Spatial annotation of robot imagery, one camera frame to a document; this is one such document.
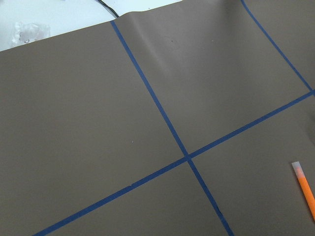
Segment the clear plastic bag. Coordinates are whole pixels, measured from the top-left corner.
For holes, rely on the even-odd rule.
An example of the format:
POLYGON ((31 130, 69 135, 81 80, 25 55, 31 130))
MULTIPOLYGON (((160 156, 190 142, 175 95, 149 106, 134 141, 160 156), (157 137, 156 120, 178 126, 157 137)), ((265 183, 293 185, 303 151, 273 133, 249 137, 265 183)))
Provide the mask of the clear plastic bag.
POLYGON ((13 27, 10 46, 17 47, 50 37, 50 26, 38 23, 16 22, 13 27))

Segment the orange marker pen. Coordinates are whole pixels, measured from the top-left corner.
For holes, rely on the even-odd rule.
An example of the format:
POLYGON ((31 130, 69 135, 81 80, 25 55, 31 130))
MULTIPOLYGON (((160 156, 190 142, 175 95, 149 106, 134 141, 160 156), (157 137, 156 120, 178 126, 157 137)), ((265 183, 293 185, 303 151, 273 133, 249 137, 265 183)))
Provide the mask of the orange marker pen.
POLYGON ((310 209, 312 218, 315 219, 315 198, 303 172, 302 166, 299 161, 291 163, 293 170, 296 174, 297 180, 300 184, 301 190, 310 209))

